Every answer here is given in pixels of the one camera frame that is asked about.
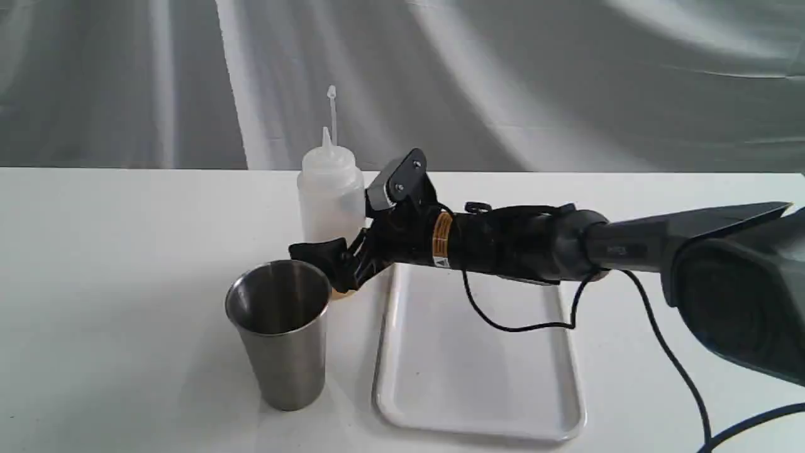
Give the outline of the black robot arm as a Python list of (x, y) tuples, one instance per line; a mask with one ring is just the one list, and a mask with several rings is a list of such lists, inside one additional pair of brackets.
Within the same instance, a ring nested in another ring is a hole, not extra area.
[(437, 203), (371, 211), (353, 243), (296, 243), (293, 260), (359, 289), (391, 264), (500, 276), (541, 286), (594, 281), (609, 271), (660, 276), (668, 306), (710, 352), (803, 385), (803, 210), (734, 204), (609, 221), (563, 206), (492, 209)]

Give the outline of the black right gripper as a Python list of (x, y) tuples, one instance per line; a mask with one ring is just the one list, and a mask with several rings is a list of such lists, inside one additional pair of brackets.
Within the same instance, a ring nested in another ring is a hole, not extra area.
[(365, 199), (371, 224), (355, 240), (336, 238), (324, 243), (294, 243), (293, 260), (306, 262), (324, 273), (339, 293), (359, 290), (392, 264), (414, 264), (437, 269), (456, 269), (449, 257), (455, 214), (441, 203), (403, 201), (375, 210)]

